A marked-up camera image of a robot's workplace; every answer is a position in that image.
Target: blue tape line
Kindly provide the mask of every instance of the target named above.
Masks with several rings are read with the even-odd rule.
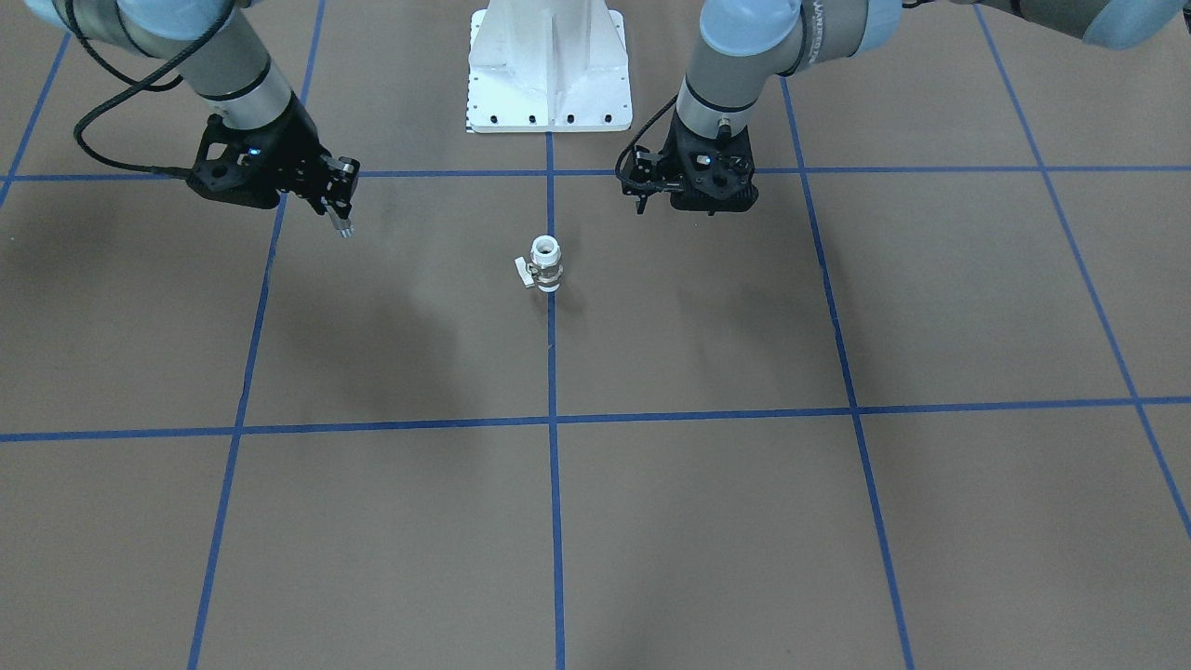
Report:
[[[612,176],[615,169],[555,169],[556,176]]]
[[[943,403],[927,406],[879,406],[862,407],[863,415],[881,414],[942,414],[960,412],[1021,412],[1031,409],[1078,409],[1096,407],[1133,407],[1133,399],[1093,399],[1075,401],[1017,401],[999,403]]]
[[[1191,405],[1191,396],[1160,396],[1139,399],[1145,406],[1185,406]]]
[[[860,406],[861,415],[913,415],[965,412],[1023,412],[1058,411],[1097,407],[1131,407],[1135,402],[1145,406],[1191,406],[1191,396],[1158,396],[1133,399],[1074,399],[1066,401],[1011,401],[994,403],[941,403],[923,406]],[[807,419],[816,417],[849,417],[852,408],[800,408],[755,409],[719,412],[626,413],[626,414],[572,414],[559,415],[560,426],[591,424],[650,424],[662,421],[742,421],[750,419]],[[297,436],[317,433],[363,433],[384,431],[437,431],[450,428],[503,428],[510,426],[549,426],[549,417],[511,417],[493,419],[441,419],[412,421],[375,421],[357,424],[282,424],[244,426],[242,436]],[[4,443],[61,443],[68,440],[137,440],[151,438],[230,437],[233,427],[212,428],[143,428],[119,431],[67,431],[43,433],[0,433]]]
[[[144,440],[155,438],[225,438],[235,432],[231,427],[213,428],[132,428],[125,431],[63,431],[58,433],[8,433],[0,434],[4,443],[64,443],[69,440]]]
[[[545,233],[554,236],[554,133],[545,133]],[[547,295],[547,412],[550,432],[550,522],[554,544],[554,664],[567,668],[566,590],[562,565],[562,491],[559,482],[559,376],[555,293]]]
[[[807,174],[916,174],[916,173],[1000,173],[1039,171],[1036,165],[863,165],[863,167],[809,167]]]
[[[1046,165],[1047,171],[1191,171],[1191,165]]]
[[[318,14],[314,17],[314,30],[311,36],[310,50],[306,57],[306,75],[303,82],[301,100],[305,102],[310,90],[311,75],[314,71],[314,58],[318,54],[318,39],[323,32],[323,17],[326,0],[319,0]],[[191,655],[187,670],[198,670],[199,655],[202,651],[202,634],[206,631],[207,613],[211,607],[211,594],[214,589],[216,570],[219,566],[219,549],[223,544],[223,531],[227,520],[227,503],[231,500],[231,487],[236,477],[236,461],[239,456],[241,438],[244,434],[244,418],[248,415],[248,401],[252,392],[252,375],[256,371],[256,356],[261,346],[261,331],[264,327],[264,312],[269,303],[269,289],[273,275],[273,262],[278,255],[278,240],[281,238],[281,225],[286,217],[288,196],[282,196],[278,213],[273,219],[273,234],[269,238],[269,253],[264,261],[264,276],[261,278],[261,294],[256,303],[256,318],[252,323],[252,339],[248,347],[248,362],[244,364],[244,386],[241,390],[239,405],[236,408],[236,426],[227,449],[227,463],[224,468],[223,488],[219,491],[219,509],[216,513],[216,525],[211,534],[211,550],[207,553],[207,569],[202,576],[202,594],[199,597],[199,612],[194,620],[194,637],[191,640]]]
[[[1042,159],[1042,152],[1039,150],[1037,142],[1034,138],[1034,131],[1030,130],[1030,124],[1025,118],[1025,111],[1022,108],[1021,100],[1017,98],[1017,92],[1014,89],[1014,84],[1009,80],[1009,70],[1005,69],[1005,63],[1000,58],[1000,52],[997,50],[997,43],[992,38],[992,32],[989,30],[989,24],[985,21],[984,13],[980,11],[979,5],[973,5],[972,10],[975,12],[975,18],[980,23],[980,30],[984,31],[984,38],[989,43],[989,50],[992,52],[992,58],[997,63],[997,70],[1000,73],[1000,79],[1005,84],[1005,90],[1009,93],[1009,99],[1014,102],[1014,109],[1017,112],[1017,118],[1022,124],[1022,130],[1025,132],[1025,139],[1030,144],[1030,151],[1034,152],[1034,159],[1039,163],[1042,179],[1046,181],[1047,192],[1050,194],[1050,201],[1054,203],[1055,213],[1059,215],[1059,223],[1062,225],[1062,232],[1067,237],[1067,244],[1071,246],[1071,252],[1075,256],[1075,264],[1079,265],[1079,274],[1083,276],[1084,286],[1087,288],[1087,293],[1092,298],[1092,305],[1096,307],[1096,315],[1100,319],[1100,326],[1104,328],[1105,338],[1108,338],[1109,346],[1112,349],[1112,356],[1116,358],[1117,368],[1121,370],[1121,377],[1124,380],[1125,388],[1129,389],[1129,397],[1133,400],[1134,407],[1136,408],[1137,419],[1141,420],[1142,428],[1146,431],[1146,439],[1149,440],[1149,449],[1154,452],[1154,459],[1158,462],[1159,470],[1162,474],[1162,480],[1166,482],[1166,488],[1171,494],[1171,500],[1174,502],[1174,508],[1178,511],[1179,518],[1183,521],[1183,531],[1186,533],[1187,539],[1191,540],[1191,515],[1187,514],[1186,505],[1183,502],[1183,495],[1179,493],[1178,484],[1174,482],[1174,477],[1171,475],[1171,469],[1166,463],[1166,457],[1162,455],[1162,447],[1158,444],[1158,438],[1154,436],[1154,431],[1149,425],[1149,418],[1146,415],[1146,407],[1141,402],[1141,397],[1137,394],[1137,387],[1134,384],[1133,376],[1129,374],[1129,367],[1125,365],[1124,356],[1121,353],[1116,334],[1112,332],[1112,325],[1109,323],[1108,312],[1104,309],[1104,303],[1100,301],[1100,296],[1096,292],[1096,284],[1092,282],[1092,275],[1087,269],[1087,263],[1084,262],[1084,255],[1079,250],[1075,234],[1071,228],[1071,223],[1067,220],[1067,213],[1062,207],[1062,202],[1059,200],[1059,192],[1055,189],[1054,181],[1050,179],[1046,162]]]
[[[361,177],[439,177],[439,176],[545,176],[544,169],[374,169],[361,170]]]
[[[45,75],[45,83],[42,84],[42,92],[37,95],[37,102],[33,104],[33,111],[29,114],[25,132],[21,133],[20,144],[17,145],[12,164],[8,165],[7,179],[4,183],[0,183],[0,207],[8,199],[8,190],[12,188],[17,170],[20,168],[20,161],[25,157],[25,151],[29,149],[29,140],[33,137],[33,129],[37,127],[38,119],[42,118],[42,109],[45,108],[45,99],[50,96],[50,88],[54,87],[54,80],[58,76],[58,68],[62,67],[62,60],[66,57],[67,46],[69,45],[70,33],[66,33],[62,36],[62,43],[58,44],[58,52],[54,56],[54,63],[50,64],[50,74]]]
[[[902,608],[897,572],[893,569],[893,555],[890,551],[888,536],[885,532],[885,516],[881,513],[880,496],[877,493],[877,478],[873,476],[873,467],[868,457],[868,440],[865,438],[865,427],[860,420],[856,389],[852,378],[852,368],[848,365],[848,351],[843,343],[843,328],[840,325],[840,311],[836,308],[835,292],[831,289],[831,273],[828,268],[827,252],[823,248],[823,236],[819,231],[818,215],[815,211],[815,198],[811,193],[810,177],[806,174],[803,144],[798,136],[794,104],[790,96],[790,88],[786,86],[786,80],[781,80],[781,94],[786,104],[786,117],[790,120],[790,136],[794,143],[794,155],[798,157],[798,168],[802,173],[803,196],[806,199],[806,214],[810,219],[811,233],[815,237],[815,253],[818,257],[819,268],[823,270],[823,292],[827,294],[828,311],[831,314],[831,325],[835,328],[835,346],[840,357],[840,370],[843,374],[843,387],[848,394],[848,414],[852,415],[852,427],[856,434],[856,447],[860,450],[860,464],[865,471],[865,487],[868,489],[868,503],[872,507],[873,525],[877,528],[877,541],[880,545],[881,563],[885,566],[885,581],[888,586],[890,602],[893,606],[893,616],[897,620],[898,638],[902,641],[902,659],[905,663],[906,670],[913,670],[913,651],[910,646],[910,632],[906,627],[905,614]]]
[[[300,436],[312,433],[372,433],[381,431],[444,431],[451,428],[501,428],[507,426],[545,426],[545,417],[501,419],[442,419],[418,421],[373,421],[358,424],[293,424],[245,426],[244,436]]]
[[[724,412],[672,412],[630,414],[573,414],[559,418],[559,424],[646,424],[657,421],[730,421],[742,419],[804,419],[811,417],[848,417],[849,408],[756,409]]]

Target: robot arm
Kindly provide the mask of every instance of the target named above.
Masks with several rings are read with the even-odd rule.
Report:
[[[323,148],[314,123],[239,8],[227,13],[229,1],[25,0],[43,19],[67,30],[75,27],[80,38],[162,60],[193,49],[226,15],[218,32],[177,64],[182,79],[214,112],[192,168],[127,165],[80,143],[108,164],[186,179],[195,193],[211,200],[272,208],[280,201],[279,192],[293,192],[319,214],[328,213],[341,234],[350,236],[360,163],[333,158]],[[80,126],[75,134],[81,139],[86,124]]]
[[[978,0],[952,1],[969,5]],[[1127,49],[1151,38],[1185,2],[981,4],[1089,44]],[[757,189],[753,186],[748,119],[765,82],[772,75],[790,76],[816,63],[880,46],[897,30],[902,7],[902,0],[706,0],[699,18],[701,39],[672,101],[675,111],[662,150],[654,154],[637,145],[647,124],[617,162],[624,194],[637,198],[637,213],[654,193],[669,193],[671,205],[678,209],[715,213],[752,207]]]

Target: white pipe fitting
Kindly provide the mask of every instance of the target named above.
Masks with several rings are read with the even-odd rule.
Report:
[[[562,246],[554,237],[538,236],[529,246],[529,262],[524,256],[513,262],[526,288],[537,286],[545,293],[559,289],[562,281]]]

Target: black cable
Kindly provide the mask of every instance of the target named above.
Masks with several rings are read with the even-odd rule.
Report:
[[[79,18],[74,11],[74,4],[75,0],[66,0],[67,27],[70,29],[70,32],[73,32],[75,38],[79,39],[79,44],[82,45],[82,50],[86,51],[87,55],[91,56],[93,61],[99,63],[105,70],[107,70],[108,74],[111,74],[116,79],[130,86],[137,83],[137,80],[116,69],[116,65],[108,63],[102,56],[99,55],[99,51],[95,51],[95,48],[91,45],[91,39],[88,39],[87,36],[82,33],[82,29],[79,27]],[[161,93],[163,90],[170,90],[173,88],[176,88],[179,83],[182,83],[181,75],[174,77],[174,81],[170,81],[169,83],[163,83],[161,86],[150,86],[145,88],[145,90],[149,90],[150,93]]]
[[[646,124],[641,126],[641,130],[637,131],[637,134],[635,134],[632,137],[632,139],[629,140],[629,145],[625,146],[624,150],[621,151],[621,155],[616,158],[616,177],[619,179],[623,183],[628,183],[630,186],[635,186],[635,187],[638,187],[638,188],[644,186],[642,183],[637,183],[637,182],[632,181],[631,179],[622,176],[621,175],[621,167],[624,164],[625,156],[628,156],[629,154],[631,154],[632,149],[637,145],[637,140],[641,139],[641,137],[644,136],[646,132],[650,127],[653,127],[653,125],[655,123],[657,123],[657,119],[662,118],[662,115],[665,115],[666,112],[668,112],[669,108],[673,107],[675,102],[678,102],[678,95],[671,98],[669,102],[666,102],[662,106],[662,108],[657,109],[657,113],[655,113],[651,119],[647,120]]]
[[[148,89],[150,86],[152,86],[155,81],[166,76],[166,74],[168,74],[170,70],[173,70],[183,61],[193,56],[195,51],[206,46],[207,42],[211,42],[211,38],[214,37],[216,33],[218,33],[219,30],[223,27],[223,25],[227,21],[235,8],[236,8],[236,0],[227,0],[227,2],[224,5],[223,11],[219,13],[219,18],[217,18],[214,23],[211,24],[211,27],[208,27],[206,32],[200,35],[198,39],[189,43],[185,49],[174,55],[173,58],[166,61],[163,65],[150,73],[148,76],[133,83],[132,86],[127,87],[126,89],[112,96],[111,99],[104,101],[98,107],[87,112],[86,115],[79,119],[79,123],[75,124],[74,129],[74,138],[75,142],[79,144],[79,148],[81,148],[85,154],[104,163],[105,165],[111,165],[119,169],[126,169],[130,171],[164,174],[174,179],[187,179],[191,175],[189,168],[143,165],[136,163],[125,163],[121,161],[114,161],[112,158],[108,158],[107,156],[104,156],[99,151],[92,149],[91,145],[87,144],[87,142],[82,138],[82,133],[85,130],[87,130],[87,126],[89,126],[95,119],[112,111],[117,106],[124,104],[125,101],[129,100],[129,98],[132,98],[137,93]]]

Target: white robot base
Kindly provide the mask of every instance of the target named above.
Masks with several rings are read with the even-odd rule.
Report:
[[[632,125],[624,17],[604,0],[492,0],[470,36],[469,132]]]

